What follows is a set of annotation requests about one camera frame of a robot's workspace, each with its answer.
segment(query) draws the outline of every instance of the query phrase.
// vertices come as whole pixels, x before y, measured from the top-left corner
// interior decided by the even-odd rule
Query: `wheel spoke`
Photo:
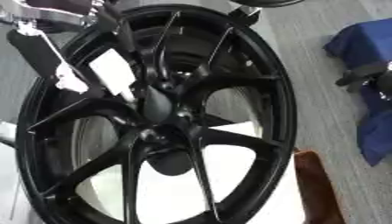
[[[167,39],[167,35],[168,35],[168,32],[169,32],[170,28],[173,26],[173,24],[179,18],[180,15],[181,14],[180,14],[179,11],[176,11],[176,12],[171,14],[171,18],[166,23],[166,26],[164,27],[164,30],[160,34],[159,39],[157,40],[157,43],[154,46],[154,52],[158,51],[158,49],[162,49],[162,47],[164,46],[164,43],[165,43],[165,41]]]
[[[132,108],[119,101],[106,99],[83,99],[63,108],[47,118],[33,124],[29,130],[57,126],[89,116],[103,116],[115,125],[135,125],[142,123],[143,119]]]
[[[223,126],[223,125],[229,125],[233,124],[234,122],[231,122],[229,120],[223,119],[221,117],[218,117],[216,115],[209,115],[206,114],[206,126],[207,127],[216,127],[216,126]]]
[[[96,224],[123,224],[121,221],[109,216],[108,214],[100,212],[97,207],[93,207],[88,204],[82,197],[72,197],[69,203],[65,204],[65,207],[72,211],[86,215],[92,223]]]
[[[183,93],[187,89],[194,87],[199,84],[205,77],[211,75],[211,66],[217,60],[220,52],[223,50],[223,44],[228,41],[228,37],[233,32],[233,27],[227,28],[221,35],[219,41],[216,43],[214,49],[210,52],[208,57],[203,60],[201,65],[193,72],[193,74],[181,85],[179,86],[179,92]]]
[[[206,164],[204,162],[204,158],[201,150],[202,149],[201,141],[199,140],[195,140],[195,141],[197,142],[195,142],[191,147],[191,153],[190,153],[192,165],[196,172],[196,176],[199,180],[201,190],[203,191],[204,194],[207,213],[211,214],[209,218],[213,219],[213,221],[215,222],[220,221],[220,216],[218,214],[213,190],[211,188],[211,184],[207,174]]]
[[[212,74],[187,87],[180,96],[182,102],[192,109],[201,112],[203,106],[212,93],[224,88],[257,88],[261,94],[269,94],[279,78],[275,75],[249,78],[232,75]]]
[[[137,183],[145,156],[132,149],[122,160],[122,199],[125,224],[140,224],[137,218]]]
[[[276,157],[277,149],[282,145],[279,142],[265,141],[258,137],[245,136],[217,129],[203,129],[201,138],[204,145],[226,144],[249,148],[255,152],[257,159],[271,160]]]
[[[118,146],[101,154],[98,158],[88,162],[81,168],[77,169],[58,184],[44,191],[42,195],[46,198],[52,196],[55,197],[67,197],[74,193],[76,186],[85,179],[88,179],[98,172],[101,172],[110,166],[115,165],[119,160],[119,150]]]
[[[220,52],[223,50],[222,49],[222,47],[223,47],[223,44],[226,42],[226,41],[228,41],[228,38],[229,38],[229,36],[232,34],[232,32],[233,32],[233,27],[230,27],[230,28],[227,28],[224,32],[223,32],[223,34],[222,34],[222,36],[220,37],[220,40],[218,41],[218,44],[215,46],[215,48],[213,49],[213,51],[210,53],[210,55],[209,55],[209,57],[208,57],[208,59],[207,59],[207,61],[206,61],[206,64],[210,67],[214,62],[215,62],[215,60],[217,59],[217,56],[220,54]]]

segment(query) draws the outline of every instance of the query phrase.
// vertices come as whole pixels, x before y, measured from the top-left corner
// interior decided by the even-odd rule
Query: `gray carpet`
[[[197,4],[219,11],[233,8],[225,0],[142,1]],[[253,27],[275,48],[288,69],[299,111],[297,146],[314,149],[322,157],[347,223],[392,223],[392,157],[374,168],[361,157],[355,127],[366,110],[357,95],[334,86],[343,67],[326,57],[321,47],[347,25],[389,15],[389,0],[306,0],[263,10],[261,22]],[[15,121],[33,76],[6,43],[7,29],[0,27],[0,117]]]

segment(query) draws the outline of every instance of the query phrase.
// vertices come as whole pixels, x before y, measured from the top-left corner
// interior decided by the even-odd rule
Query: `blue cloth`
[[[392,18],[348,26],[325,50],[341,58],[348,69],[392,60]]]
[[[369,86],[363,86],[360,94],[369,113],[358,127],[358,145],[363,157],[373,166],[392,152],[392,105]]]

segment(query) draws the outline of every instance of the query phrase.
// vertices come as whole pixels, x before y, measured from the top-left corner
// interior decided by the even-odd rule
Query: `black bracket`
[[[378,61],[347,70],[343,73],[343,77],[336,81],[336,85],[339,87],[348,86],[347,91],[350,93],[358,92],[365,81],[376,80],[381,75],[389,73],[389,67],[390,63]]]
[[[243,5],[231,11],[228,15],[236,22],[246,26],[251,26],[259,21],[262,8]]]
[[[136,49],[133,31],[129,22],[123,14],[111,3],[105,3],[102,7],[96,8],[98,18],[98,27],[102,32],[113,32],[122,46],[130,53]]]

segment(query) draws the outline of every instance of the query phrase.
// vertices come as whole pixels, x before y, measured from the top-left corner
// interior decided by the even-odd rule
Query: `black alloy wheel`
[[[112,33],[102,34],[94,26],[63,52],[90,84],[97,84],[88,63],[116,49],[135,71],[135,104],[111,96],[103,87],[78,95],[40,79],[26,97],[17,124],[17,161],[30,202],[48,224],[141,223],[137,180],[147,161],[168,176],[191,169],[196,173],[206,211],[175,223],[246,223],[274,191],[295,142],[296,104],[283,65],[255,32],[216,11],[172,4],[124,15],[135,31],[137,56],[127,54]],[[262,127],[260,137],[210,128],[248,120],[209,108],[210,96],[222,89],[246,99],[253,124]],[[239,104],[231,106],[241,109]],[[83,145],[83,136],[99,130],[88,126],[99,117],[111,127],[110,134],[100,138],[114,136],[115,141],[103,150],[90,150],[94,146]],[[247,175],[219,202],[202,156],[202,150],[214,144],[255,153]],[[81,182],[113,165],[122,169],[120,220],[76,191]]]

